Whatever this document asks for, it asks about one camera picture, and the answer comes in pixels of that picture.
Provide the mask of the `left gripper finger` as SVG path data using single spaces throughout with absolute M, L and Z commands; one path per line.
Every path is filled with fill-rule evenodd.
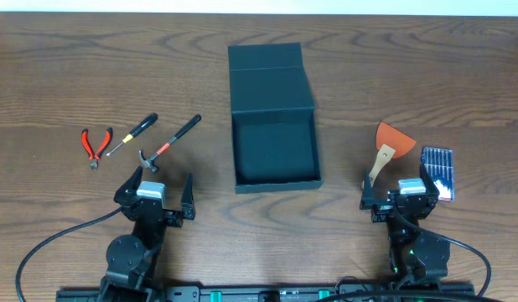
M 196 210 L 194 204 L 194 195 L 193 195 L 193 182 L 194 178 L 192 174 L 189 174 L 186 179 L 186 183 L 184 186 L 184 191 L 181 197 L 181 209 L 183 213 L 183 218 L 185 220 L 193 221 L 195 219 Z
M 120 206 L 131 206 L 137 201 L 137 190 L 142 181 L 143 167 L 138 166 L 132 176 L 121 185 L 113 200 Z

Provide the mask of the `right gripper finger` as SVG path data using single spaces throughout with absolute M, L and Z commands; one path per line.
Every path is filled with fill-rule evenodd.
M 427 203 L 429 206 L 435 206 L 438 203 L 439 190 L 434 184 L 433 179 L 427 172 L 424 164 L 420 164 L 420 178 L 427 190 Z
M 373 186 L 370 176 L 367 174 L 362 184 L 362 195 L 360 198 L 360 209 L 369 210 L 376 203 Z

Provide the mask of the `blue drill bit pack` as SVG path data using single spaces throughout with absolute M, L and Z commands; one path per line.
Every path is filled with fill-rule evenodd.
M 438 200 L 454 201 L 453 150 L 424 147 L 421 160 L 439 191 Z

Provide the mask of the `black red claw hammer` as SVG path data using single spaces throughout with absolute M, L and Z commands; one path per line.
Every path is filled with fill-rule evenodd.
M 184 124 L 172 137 L 169 139 L 164 145 L 162 145 L 153 155 L 146 158 L 143 154 L 143 151 L 140 150 L 139 157 L 140 162 L 144 169 L 149 169 L 153 174 L 156 174 L 159 170 L 159 167 L 155 164 L 155 160 L 162 155 L 165 151 L 167 151 L 172 144 L 174 144 L 178 139 L 183 137 L 190 129 L 192 129 L 198 122 L 202 119 L 200 114 L 196 114 L 193 116 L 186 124 Z

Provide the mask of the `orange scraper wooden handle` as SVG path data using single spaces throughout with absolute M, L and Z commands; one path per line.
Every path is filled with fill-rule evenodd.
M 386 122 L 380 122 L 376 130 L 378 153 L 370 170 L 370 184 L 374 185 L 378 174 L 392 159 L 398 159 L 410 152 L 417 141 Z

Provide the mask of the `black yellow screwdriver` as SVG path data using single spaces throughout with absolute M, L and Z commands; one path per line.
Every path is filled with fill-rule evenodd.
M 147 115 L 136 127 L 134 127 L 128 135 L 122 139 L 122 141 L 111 151 L 109 151 L 106 156 L 110 157 L 115 151 L 117 151 L 123 144 L 128 143 L 137 137 L 140 133 L 144 132 L 146 129 L 150 128 L 156 121 L 158 120 L 158 114 L 153 112 Z

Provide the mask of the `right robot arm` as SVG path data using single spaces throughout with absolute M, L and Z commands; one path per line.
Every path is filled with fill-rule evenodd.
M 439 191 L 426 169 L 420 176 L 398 181 L 385 199 L 375 198 L 367 175 L 363 182 L 360 209 L 369 210 L 371 221 L 384 222 L 390 243 L 391 270 L 398 275 L 392 288 L 421 284 L 434 287 L 448 275 L 450 243 L 423 231 L 418 222 L 427 218 L 438 202 Z

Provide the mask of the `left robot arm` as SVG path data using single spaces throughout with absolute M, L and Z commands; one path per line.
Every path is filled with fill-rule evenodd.
M 180 228 L 195 218 L 193 175 L 186 179 L 179 210 L 165 208 L 165 184 L 142 180 L 142 167 L 120 186 L 114 201 L 134 223 L 130 234 L 115 238 L 106 250 L 108 264 L 97 300 L 101 302 L 165 301 L 163 286 L 154 281 L 166 229 Z

